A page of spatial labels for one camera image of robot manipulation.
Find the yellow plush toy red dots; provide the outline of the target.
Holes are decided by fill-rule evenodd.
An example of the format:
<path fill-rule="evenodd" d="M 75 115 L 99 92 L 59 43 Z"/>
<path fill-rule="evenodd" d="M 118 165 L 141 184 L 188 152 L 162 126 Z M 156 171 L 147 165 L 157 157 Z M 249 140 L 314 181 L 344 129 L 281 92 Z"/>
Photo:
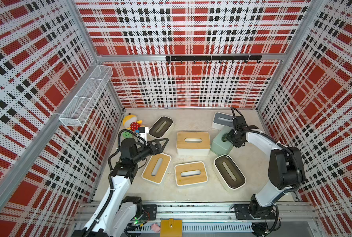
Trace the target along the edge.
<path fill-rule="evenodd" d="M 139 131 L 139 128 L 142 126 L 143 121 L 138 120 L 137 116 L 133 114 L 128 114 L 123 118 L 123 126 L 127 130 L 131 130 L 132 132 Z"/>

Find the pink small object on rail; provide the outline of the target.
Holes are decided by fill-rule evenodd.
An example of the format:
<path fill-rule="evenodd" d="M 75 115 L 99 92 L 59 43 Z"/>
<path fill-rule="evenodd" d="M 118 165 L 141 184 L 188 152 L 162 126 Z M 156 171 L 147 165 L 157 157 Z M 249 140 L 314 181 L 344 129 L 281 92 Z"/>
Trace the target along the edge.
<path fill-rule="evenodd" d="M 151 230 L 155 233 L 159 233 L 161 232 L 161 227 L 159 225 L 157 225 L 156 223 L 151 225 Z"/>

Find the black wall hook rail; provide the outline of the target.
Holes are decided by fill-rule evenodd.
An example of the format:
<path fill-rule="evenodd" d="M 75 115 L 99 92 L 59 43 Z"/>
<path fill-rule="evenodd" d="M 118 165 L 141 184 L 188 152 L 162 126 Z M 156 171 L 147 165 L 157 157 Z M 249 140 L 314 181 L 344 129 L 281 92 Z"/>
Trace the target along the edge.
<path fill-rule="evenodd" d="M 186 61 L 256 61 L 259 62 L 262 59 L 262 55 L 210 55 L 210 56 L 166 56 L 165 60 L 167 62 L 186 62 Z"/>

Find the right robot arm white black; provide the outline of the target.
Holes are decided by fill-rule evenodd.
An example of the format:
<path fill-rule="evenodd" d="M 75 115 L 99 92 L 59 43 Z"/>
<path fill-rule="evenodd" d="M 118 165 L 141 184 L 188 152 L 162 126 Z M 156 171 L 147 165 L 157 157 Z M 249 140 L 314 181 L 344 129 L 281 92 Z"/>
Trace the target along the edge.
<path fill-rule="evenodd" d="M 233 128 L 226 137 L 234 147 L 251 143 L 268 157 L 269 181 L 251 197 L 249 213 L 253 219 L 270 217 L 276 202 L 297 191 L 306 178 L 301 151 L 276 141 L 255 125 L 248 125 L 242 114 L 233 116 L 231 121 Z"/>

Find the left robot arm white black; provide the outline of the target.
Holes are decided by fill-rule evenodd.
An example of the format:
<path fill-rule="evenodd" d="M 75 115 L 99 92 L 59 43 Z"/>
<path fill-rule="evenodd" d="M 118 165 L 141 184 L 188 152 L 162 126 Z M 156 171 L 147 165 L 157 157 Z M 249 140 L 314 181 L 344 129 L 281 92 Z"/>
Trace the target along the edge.
<path fill-rule="evenodd" d="M 142 216 L 140 197 L 127 196 L 139 170 L 139 162 L 161 154 L 168 138 L 147 141 L 139 134 L 122 129 L 117 135 L 117 150 L 109 156 L 109 187 L 83 229 L 74 230 L 74 237 L 119 237 L 135 218 Z"/>

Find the yellow block on rail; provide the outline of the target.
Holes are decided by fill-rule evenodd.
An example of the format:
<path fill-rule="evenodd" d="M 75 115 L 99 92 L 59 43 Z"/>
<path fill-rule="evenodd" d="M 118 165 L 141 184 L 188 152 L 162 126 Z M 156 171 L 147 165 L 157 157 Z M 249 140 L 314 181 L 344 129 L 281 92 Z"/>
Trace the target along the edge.
<path fill-rule="evenodd" d="M 182 220 L 168 219 L 161 221 L 160 237 L 182 237 L 183 223 Z"/>

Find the white tissue box grey lid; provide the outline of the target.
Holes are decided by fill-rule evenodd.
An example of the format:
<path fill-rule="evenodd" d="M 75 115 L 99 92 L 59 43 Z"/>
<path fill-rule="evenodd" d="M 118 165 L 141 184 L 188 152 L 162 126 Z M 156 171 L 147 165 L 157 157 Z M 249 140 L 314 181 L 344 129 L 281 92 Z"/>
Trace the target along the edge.
<path fill-rule="evenodd" d="M 215 112 L 212 120 L 212 128 L 222 130 L 224 127 L 233 128 L 232 115 Z"/>

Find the cream tissue box dark lid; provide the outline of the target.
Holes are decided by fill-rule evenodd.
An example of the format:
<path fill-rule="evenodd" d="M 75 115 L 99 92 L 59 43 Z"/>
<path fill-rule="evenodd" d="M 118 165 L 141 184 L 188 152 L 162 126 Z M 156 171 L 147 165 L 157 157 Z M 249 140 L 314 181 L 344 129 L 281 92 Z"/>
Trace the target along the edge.
<path fill-rule="evenodd" d="M 162 116 L 149 129 L 149 137 L 153 139 L 168 138 L 174 128 L 173 119 Z"/>

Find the mint green tissue box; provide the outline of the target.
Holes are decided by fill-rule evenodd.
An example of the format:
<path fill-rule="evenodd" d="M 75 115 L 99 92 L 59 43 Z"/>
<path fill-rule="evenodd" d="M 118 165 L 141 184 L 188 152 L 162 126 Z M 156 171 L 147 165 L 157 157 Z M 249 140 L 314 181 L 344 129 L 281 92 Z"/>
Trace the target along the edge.
<path fill-rule="evenodd" d="M 213 139 L 210 150 L 217 154 L 228 155 L 233 149 L 233 145 L 230 141 L 227 140 L 226 135 L 232 130 L 231 127 L 224 127 Z"/>

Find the cream box dark lid front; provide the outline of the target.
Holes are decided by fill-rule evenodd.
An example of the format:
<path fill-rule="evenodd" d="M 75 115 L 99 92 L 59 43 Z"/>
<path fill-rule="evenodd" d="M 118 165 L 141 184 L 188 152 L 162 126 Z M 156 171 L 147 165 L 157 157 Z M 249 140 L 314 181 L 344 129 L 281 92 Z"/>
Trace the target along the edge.
<path fill-rule="evenodd" d="M 222 155 L 213 161 L 213 170 L 222 186 L 233 192 L 246 184 L 246 178 L 229 155 Z"/>

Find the green lid air freshener jar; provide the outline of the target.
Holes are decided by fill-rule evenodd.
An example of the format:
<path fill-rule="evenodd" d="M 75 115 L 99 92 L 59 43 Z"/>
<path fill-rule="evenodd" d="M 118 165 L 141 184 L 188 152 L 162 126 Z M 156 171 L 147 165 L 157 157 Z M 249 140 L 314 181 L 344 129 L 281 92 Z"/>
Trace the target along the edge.
<path fill-rule="evenodd" d="M 126 129 L 125 131 L 123 131 L 122 137 L 124 139 L 132 138 L 133 137 L 132 131 Z"/>

